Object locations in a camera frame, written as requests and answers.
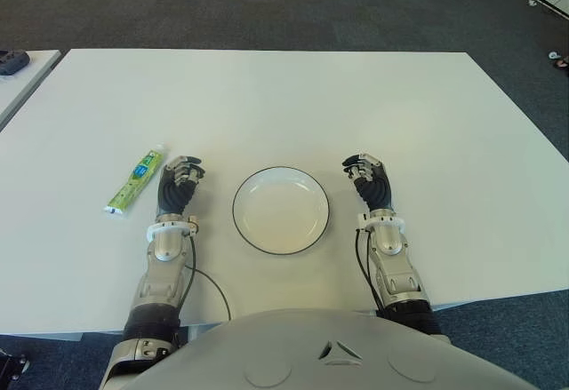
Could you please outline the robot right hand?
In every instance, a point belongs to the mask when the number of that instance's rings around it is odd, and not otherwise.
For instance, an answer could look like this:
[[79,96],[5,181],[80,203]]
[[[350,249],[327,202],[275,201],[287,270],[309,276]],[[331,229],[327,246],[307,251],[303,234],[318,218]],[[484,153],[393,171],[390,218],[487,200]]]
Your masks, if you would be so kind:
[[379,159],[356,154],[346,158],[341,166],[370,211],[393,210],[389,177]]

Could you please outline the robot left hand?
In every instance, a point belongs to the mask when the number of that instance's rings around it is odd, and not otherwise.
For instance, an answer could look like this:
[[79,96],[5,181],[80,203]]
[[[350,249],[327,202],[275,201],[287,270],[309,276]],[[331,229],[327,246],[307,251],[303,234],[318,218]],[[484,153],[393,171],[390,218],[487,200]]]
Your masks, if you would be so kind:
[[179,155],[164,166],[157,190],[157,216],[183,214],[205,175],[201,163],[194,156]]

